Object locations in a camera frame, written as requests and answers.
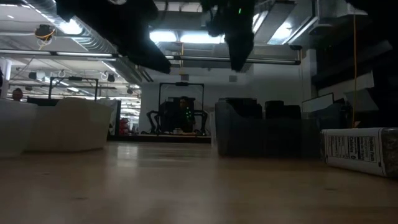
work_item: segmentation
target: black object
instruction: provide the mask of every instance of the black object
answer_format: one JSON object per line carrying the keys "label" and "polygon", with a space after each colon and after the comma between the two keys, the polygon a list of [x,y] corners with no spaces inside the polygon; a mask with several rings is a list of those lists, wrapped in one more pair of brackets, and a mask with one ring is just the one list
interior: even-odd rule
{"label": "black object", "polygon": [[235,112],[243,118],[262,119],[262,107],[253,98],[222,98],[219,102],[230,104]]}
{"label": "black object", "polygon": [[42,99],[42,98],[33,98],[28,96],[26,102],[36,104],[37,106],[55,106],[59,101],[60,100],[56,99]]}
{"label": "black object", "polygon": [[47,24],[41,24],[39,25],[39,28],[35,30],[35,36],[43,41],[51,40],[53,33],[54,33],[54,28]]}
{"label": "black object", "polygon": [[270,100],[265,103],[264,109],[267,111],[268,107],[281,107],[284,105],[285,105],[285,103],[283,102],[283,100]]}
{"label": "black object", "polygon": [[[55,86],[52,85],[52,82],[54,79],[59,79],[59,81],[55,84]],[[66,78],[50,77],[49,100],[51,100],[52,88],[56,87],[64,79],[66,79]],[[97,78],[68,77],[67,79],[70,81],[94,80],[95,81],[94,101],[97,101],[97,92],[98,92],[98,79]]]}
{"label": "black object", "polygon": [[171,63],[149,38],[149,22],[158,16],[153,1],[126,1],[115,5],[108,0],[56,0],[58,15],[69,21],[73,16],[116,45],[137,65],[170,73]]}
{"label": "black object", "polygon": [[267,101],[266,102],[266,119],[276,119],[283,117],[284,102],[283,101]]}
{"label": "black object", "polygon": [[202,0],[203,12],[211,13],[207,23],[209,35],[225,34],[229,47],[231,68],[240,71],[254,46],[252,32],[255,0],[209,1]]}
{"label": "black object", "polygon": [[37,79],[37,73],[35,72],[29,72],[28,77],[30,79],[36,80]]}
{"label": "black object", "polygon": [[108,82],[114,82],[115,81],[115,79],[114,79],[114,74],[108,74]]}
{"label": "black object", "polygon": [[1,67],[0,67],[0,88],[2,87],[2,78],[3,78],[3,74],[2,74],[2,70],[1,70]]}
{"label": "black object", "polygon": [[283,118],[288,119],[301,119],[301,108],[299,105],[284,106]]}
{"label": "black object", "polygon": [[215,107],[220,156],[301,157],[301,121],[243,118],[229,104]]}

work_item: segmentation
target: pipe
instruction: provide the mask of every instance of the pipe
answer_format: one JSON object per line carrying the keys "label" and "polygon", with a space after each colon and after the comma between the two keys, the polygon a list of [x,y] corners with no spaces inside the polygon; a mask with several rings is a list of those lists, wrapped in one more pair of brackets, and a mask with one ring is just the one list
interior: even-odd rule
{"label": "pipe", "polygon": [[[57,14],[57,5],[54,0],[22,0],[32,9],[35,9],[38,13],[48,19],[55,27],[61,28],[61,25],[66,23]],[[89,38],[73,39],[76,43],[81,45],[89,52],[106,52],[110,54],[118,54],[118,51],[113,47],[107,40],[104,40],[98,35],[93,29],[84,24],[81,20],[74,17],[76,23],[83,28],[82,35],[88,36]],[[121,72],[123,78],[129,83],[140,83],[142,82],[141,76],[134,68],[134,64],[126,58],[119,58],[115,62],[105,62],[110,64],[116,70]]]}
{"label": "pipe", "polygon": [[[119,54],[102,54],[102,53],[76,53],[76,52],[54,52],[44,50],[8,50],[0,49],[0,54],[8,55],[19,55],[24,57],[25,55],[35,56],[36,58],[50,58],[50,57],[73,57],[73,58],[87,58],[96,57],[98,60],[104,58],[115,58],[116,60],[123,61],[128,60]],[[208,57],[208,56],[189,56],[189,55],[165,55],[169,60],[191,60],[191,61],[204,61],[204,62],[230,62],[231,59],[228,57]],[[248,58],[246,63],[263,63],[263,64],[276,64],[276,65],[300,65],[299,60],[289,59],[277,59],[277,58]]]}
{"label": "pipe", "polygon": [[[0,36],[5,35],[5,36],[13,36],[13,37],[17,37],[17,36],[30,36],[30,35],[35,35],[34,32],[14,32],[14,31],[2,31],[0,32]],[[74,34],[70,34],[70,35],[62,35],[62,34],[58,34],[58,35],[54,35],[54,37],[56,38],[91,38],[89,35],[74,35]]]}

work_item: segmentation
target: light fixture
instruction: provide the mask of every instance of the light fixture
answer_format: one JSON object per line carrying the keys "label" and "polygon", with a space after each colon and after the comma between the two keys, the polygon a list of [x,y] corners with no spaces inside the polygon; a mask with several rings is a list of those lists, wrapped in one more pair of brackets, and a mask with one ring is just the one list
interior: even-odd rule
{"label": "light fixture", "polygon": [[107,81],[108,82],[114,82],[115,81],[114,74],[109,74],[108,78],[107,78]]}
{"label": "light fixture", "polygon": [[74,92],[79,92],[79,89],[77,89],[77,88],[75,88],[75,87],[71,87],[71,88],[68,88],[68,90],[70,90],[70,91],[74,91]]}
{"label": "light fixture", "polygon": [[262,22],[264,22],[264,19],[267,17],[268,15],[268,11],[264,11],[262,13],[260,13],[260,15],[258,16],[258,18],[256,18],[255,24],[253,24],[253,33],[256,34],[256,32],[260,29],[260,26],[262,24]]}
{"label": "light fixture", "polygon": [[62,22],[59,25],[59,28],[65,34],[76,35],[76,34],[81,34],[83,32],[83,28],[81,28],[74,19],[69,20],[69,22]]}
{"label": "light fixture", "polygon": [[41,50],[4,50],[1,49],[0,53],[2,54],[19,54],[19,55],[51,55],[50,52],[41,51]]}
{"label": "light fixture", "polygon": [[59,56],[82,56],[82,57],[112,57],[112,54],[102,53],[80,53],[80,52],[57,52]]}
{"label": "light fixture", "polygon": [[134,93],[134,91],[132,90],[132,88],[127,88],[127,94],[133,94]]}
{"label": "light fixture", "polygon": [[30,79],[36,80],[37,79],[37,73],[35,72],[29,72],[28,77]]}
{"label": "light fixture", "polygon": [[183,43],[193,44],[219,44],[222,36],[212,37],[205,31],[188,31],[183,32],[180,41]]}
{"label": "light fixture", "polygon": [[105,66],[107,66],[112,72],[116,72],[116,69],[110,65],[108,65],[106,62],[102,62]]}
{"label": "light fixture", "polygon": [[268,41],[268,44],[281,44],[286,38],[290,37],[291,33],[292,25],[288,22],[284,22],[282,25],[280,25],[275,34]]}
{"label": "light fixture", "polygon": [[175,32],[173,31],[152,31],[149,34],[149,38],[153,42],[175,42],[177,41],[177,37],[175,36]]}
{"label": "light fixture", "polygon": [[14,4],[0,4],[0,6],[18,7],[17,5]]}

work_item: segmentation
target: white wall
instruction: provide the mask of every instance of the white wall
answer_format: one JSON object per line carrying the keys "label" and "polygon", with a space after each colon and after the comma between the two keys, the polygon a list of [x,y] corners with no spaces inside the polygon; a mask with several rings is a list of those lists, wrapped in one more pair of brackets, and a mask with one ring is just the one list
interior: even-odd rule
{"label": "white wall", "polygon": [[283,100],[285,105],[300,105],[302,81],[299,66],[254,65],[248,84],[250,96],[264,107],[269,100]]}
{"label": "white wall", "polygon": [[[146,83],[141,86],[141,113],[139,116],[139,131],[150,131],[150,123],[146,113],[158,110],[159,84]],[[201,109],[201,87],[200,86],[173,86],[162,87],[161,102],[168,97],[194,97],[196,98],[195,109]],[[248,90],[242,85],[205,85],[204,107],[205,111],[213,111],[214,105],[220,98],[226,97],[248,97]],[[197,118],[196,129],[200,129],[200,119]]]}
{"label": "white wall", "polygon": [[[374,87],[373,81],[373,73],[367,73],[365,75],[361,75],[356,79],[356,89],[362,90],[364,88],[372,88]],[[320,89],[318,94],[320,96],[333,93],[335,96],[335,100],[339,100],[344,98],[344,93],[354,91],[354,79],[347,80],[345,82],[341,82],[336,85],[332,85],[323,89]]]}

